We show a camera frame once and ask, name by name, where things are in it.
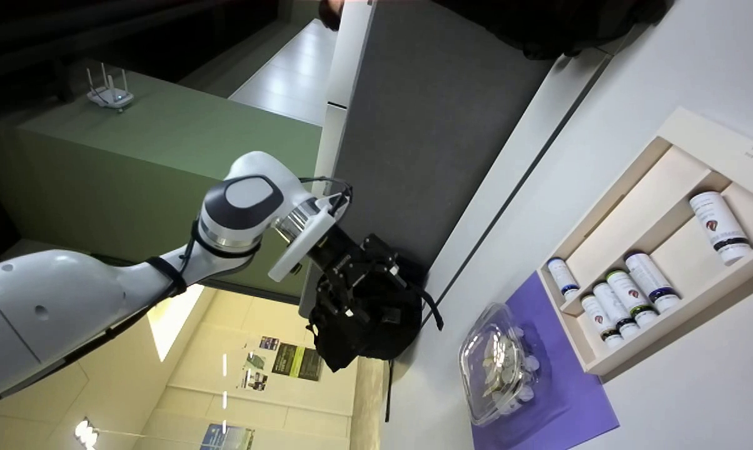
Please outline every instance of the wooden frame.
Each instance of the wooden frame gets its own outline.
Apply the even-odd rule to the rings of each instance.
[[[674,109],[554,248],[553,254],[569,266],[579,284],[578,299],[566,302],[547,269],[537,269],[584,372],[607,379],[698,328],[708,313],[716,314],[753,293],[753,252],[723,266],[693,219],[684,197],[706,188],[723,193],[753,239],[753,141]],[[582,314],[579,294],[607,269],[623,268],[627,249],[649,252],[683,299],[636,339],[609,351]]]

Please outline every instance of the black cable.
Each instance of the black cable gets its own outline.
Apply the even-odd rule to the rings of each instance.
[[[522,178],[517,181],[517,186],[510,189],[510,194],[504,197],[504,202],[499,204],[499,211],[494,213],[494,217],[490,219],[490,226],[482,229],[482,236],[477,238],[477,242],[472,244],[472,249],[468,252],[468,257],[457,266],[454,276],[450,278],[450,283],[444,284],[444,291],[439,293],[439,298],[435,299],[435,306],[443,306],[443,299],[448,298],[450,287],[457,283],[457,278],[463,276],[463,269],[468,268],[468,262],[472,259],[472,254],[480,249],[480,244],[485,242],[485,238],[493,232],[493,227],[497,226],[497,219],[503,217],[503,213],[508,211],[508,204],[517,197],[517,193],[522,189],[522,186],[528,182],[528,178],[532,176],[532,171],[543,163],[543,157],[547,156],[547,151],[553,147],[553,143],[558,141],[558,136],[566,129],[566,126],[569,123],[569,117],[574,116],[574,109],[579,108],[579,103],[584,101],[584,94],[596,87],[596,82],[604,73],[607,62],[609,62],[609,57],[603,61],[603,64],[596,71],[596,76],[589,77],[589,82],[579,91],[579,94],[574,97],[574,103],[569,104],[569,109],[558,121],[554,129],[543,143],[541,153],[532,157],[532,163],[528,166],[528,171],[522,173]]]
[[[182,268],[180,268],[180,276],[184,273],[184,268],[187,268],[190,259],[192,259],[195,239],[198,239],[198,219],[192,222],[190,239],[184,242],[184,249],[182,249]]]
[[[394,378],[394,361],[389,361],[389,372],[385,379],[385,412],[382,412],[382,422],[389,422],[393,417],[393,378]]]
[[[177,273],[165,257],[149,257],[146,266],[170,281],[165,298],[180,294],[187,287],[182,273]]]
[[[35,383],[39,383],[39,379],[44,379],[44,378],[49,378],[49,376],[54,376],[54,372],[60,372],[60,369],[65,369],[65,368],[69,368],[75,361],[85,358],[86,352],[101,347],[104,343],[109,343],[113,337],[118,337],[119,332],[124,332],[128,328],[131,328],[131,324],[134,324],[139,318],[145,318],[146,311],[153,311],[154,306],[158,306],[158,302],[149,302],[149,306],[145,306],[143,311],[129,313],[129,314],[124,314],[121,321],[113,322],[109,328],[101,331],[101,334],[98,334],[95,339],[89,339],[89,343],[75,347],[73,352],[66,352],[66,354],[60,358],[56,362],[46,364],[43,372],[38,372],[38,376],[33,376],[33,378],[28,378],[28,379],[21,379],[21,383],[18,383],[18,384],[3,389],[3,392],[0,392],[0,399],[3,399],[3,398],[9,398],[9,394],[15,394],[15,392],[20,392],[20,389],[25,389],[25,387],[29,387],[29,384],[35,384]]]
[[[438,302],[432,302],[432,298],[429,298],[424,291],[419,293],[419,299],[428,306],[428,311],[429,311],[428,314],[432,314],[435,328],[443,331],[443,328],[444,328],[444,321],[443,321],[443,313],[439,313]]]
[[[339,181],[339,178],[297,178],[299,182],[330,182],[330,186],[339,186],[343,193],[338,193],[333,201],[330,201],[330,214],[334,214],[344,202],[353,202],[353,186]]]

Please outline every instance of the wooden tray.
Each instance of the wooden tray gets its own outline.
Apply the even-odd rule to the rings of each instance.
[[[547,269],[537,269],[584,372],[607,379],[753,293],[753,252],[724,266],[693,217],[684,197],[706,188],[723,193],[753,239],[753,143],[674,109],[554,248],[579,284],[578,294],[623,268],[627,249],[649,252],[674,284],[679,306],[623,347],[609,351],[582,314],[579,298],[566,302]]]

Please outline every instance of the cable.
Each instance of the cable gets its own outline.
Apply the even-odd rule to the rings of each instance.
[[[192,248],[195,248],[195,236],[198,236],[198,219],[192,222],[192,232],[190,232],[190,239],[184,242],[184,249],[182,249],[182,268],[180,268],[180,278],[182,278],[182,273],[184,273],[184,268],[190,266],[190,259],[192,259]]]
[[[453,291],[453,284],[457,283],[457,278],[463,276],[463,269],[470,266],[470,259],[475,257],[475,252],[480,249],[480,244],[485,242],[485,238],[493,232],[493,227],[497,226],[497,219],[503,217],[503,213],[508,211],[508,204],[517,197],[517,193],[524,188],[524,182],[530,181],[530,176],[534,173],[534,168],[543,163],[543,157],[547,156],[547,151],[553,147],[553,143],[558,141],[558,136],[566,129],[566,126],[569,123],[569,117],[574,116],[574,109],[579,108],[579,103],[584,101],[584,94],[598,84],[601,76],[604,73],[609,57],[601,62],[601,67],[592,73],[592,77],[587,81],[587,84],[579,91],[579,94],[574,97],[574,103],[569,104],[569,109],[558,121],[554,129],[547,136],[547,141],[543,143],[541,153],[532,157],[532,163],[524,168],[522,178],[517,181],[517,186],[510,189],[510,194],[503,201],[503,204],[497,207],[497,213],[493,214],[490,226],[482,229],[482,236],[477,238],[477,242],[470,248],[470,252],[464,254],[464,259],[457,266],[454,276],[450,278],[450,283],[443,287],[443,293],[438,294],[435,306],[439,307],[443,299],[448,298],[448,293]]]
[[[119,318],[118,322],[113,322],[109,328],[104,328],[101,334],[98,334],[95,339],[89,339],[89,343],[75,347],[73,352],[66,352],[66,354],[60,358],[56,362],[46,364],[43,372],[38,372],[38,376],[33,376],[33,378],[28,378],[28,379],[21,379],[21,383],[18,383],[18,384],[3,389],[3,392],[0,392],[0,399],[3,399],[3,398],[9,398],[9,394],[15,394],[15,392],[20,392],[20,389],[25,389],[25,387],[29,387],[29,384],[35,384],[35,383],[39,383],[39,379],[44,379],[44,378],[49,378],[49,376],[54,376],[54,372],[60,372],[60,369],[65,369],[65,368],[69,368],[75,361],[85,358],[86,352],[101,347],[104,343],[109,343],[113,337],[118,337],[119,332],[124,332],[128,328],[131,328],[131,324],[134,324],[139,318],[145,318],[146,311],[153,311],[154,306],[158,306],[158,302],[149,302],[149,306],[145,306],[143,311]]]
[[[387,379],[385,379],[385,411],[382,422],[393,421],[393,383],[394,383],[394,361],[389,361]]]
[[[330,201],[330,214],[334,214],[344,202],[353,204],[353,186],[339,181],[339,178],[297,178],[299,182],[330,182],[330,186],[338,186],[343,188],[343,193],[338,193],[333,201]]]

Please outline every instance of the yellow wall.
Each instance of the yellow wall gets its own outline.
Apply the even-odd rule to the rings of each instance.
[[[255,450],[348,447],[354,364],[339,372],[322,368],[317,383],[269,376],[264,392],[242,389],[248,351],[264,354],[264,369],[273,368],[275,351],[257,351],[262,334],[313,346],[292,306],[218,293],[136,447],[195,450],[205,428],[223,421],[252,428]]]
[[[214,291],[203,291],[170,354],[159,362],[149,322],[139,321],[66,369],[0,403],[0,450],[69,450],[89,417],[100,450],[129,450],[145,431]]]

